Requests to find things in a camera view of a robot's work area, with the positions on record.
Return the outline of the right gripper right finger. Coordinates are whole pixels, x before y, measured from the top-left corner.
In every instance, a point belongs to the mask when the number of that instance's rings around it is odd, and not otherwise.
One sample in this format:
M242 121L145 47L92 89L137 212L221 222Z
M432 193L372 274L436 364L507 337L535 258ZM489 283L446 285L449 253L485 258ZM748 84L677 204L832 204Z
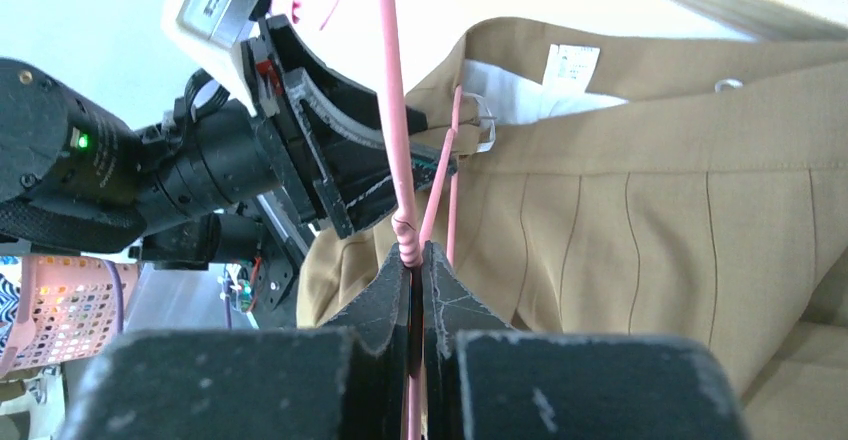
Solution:
M515 329L428 244L422 265L433 439L745 439L714 356L679 336Z

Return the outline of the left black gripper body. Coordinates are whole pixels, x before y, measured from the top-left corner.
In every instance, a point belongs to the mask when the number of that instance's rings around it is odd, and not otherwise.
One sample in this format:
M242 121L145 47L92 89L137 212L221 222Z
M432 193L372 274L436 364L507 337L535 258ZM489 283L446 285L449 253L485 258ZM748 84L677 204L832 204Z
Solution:
M398 205L376 93L326 66L284 15L241 44L259 135L299 223L326 220L340 238Z

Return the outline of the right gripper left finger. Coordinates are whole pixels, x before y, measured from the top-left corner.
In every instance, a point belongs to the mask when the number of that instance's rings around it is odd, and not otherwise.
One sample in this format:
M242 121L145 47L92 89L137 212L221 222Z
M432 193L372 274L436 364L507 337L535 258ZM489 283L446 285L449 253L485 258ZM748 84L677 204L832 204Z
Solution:
M391 250L323 327L147 330L83 374L63 439L404 439L409 275Z

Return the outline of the pink wire hanger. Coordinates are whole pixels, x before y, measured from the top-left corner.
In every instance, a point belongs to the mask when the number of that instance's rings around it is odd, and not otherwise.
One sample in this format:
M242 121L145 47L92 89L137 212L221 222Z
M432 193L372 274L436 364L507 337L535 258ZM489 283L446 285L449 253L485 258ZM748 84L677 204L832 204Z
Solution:
M392 217L399 253L404 264L402 279L408 283L408 354L403 415L405 437L420 439L422 420L423 280L422 247L417 231L412 156L404 101L398 39L396 0L378 0L384 81L377 90L382 134L388 155L398 208Z

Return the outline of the tan pleated skirt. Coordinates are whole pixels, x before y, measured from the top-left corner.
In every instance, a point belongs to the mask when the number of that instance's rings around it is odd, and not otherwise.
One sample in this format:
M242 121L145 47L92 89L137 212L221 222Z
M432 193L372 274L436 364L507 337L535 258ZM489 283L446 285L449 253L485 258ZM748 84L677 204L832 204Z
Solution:
M406 96L496 315L706 345L757 439L847 435L847 44L472 26Z

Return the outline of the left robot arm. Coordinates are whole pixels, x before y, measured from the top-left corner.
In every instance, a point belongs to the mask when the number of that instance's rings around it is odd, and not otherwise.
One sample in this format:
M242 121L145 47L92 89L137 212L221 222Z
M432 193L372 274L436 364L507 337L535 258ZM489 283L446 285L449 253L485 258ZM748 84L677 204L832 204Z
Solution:
M250 261L259 223L232 208L280 191L284 216L349 237L397 206L376 94L328 68L284 16L244 41L248 99L193 101L144 129L45 72L1 62L1 235L40 249L131 248L160 269Z

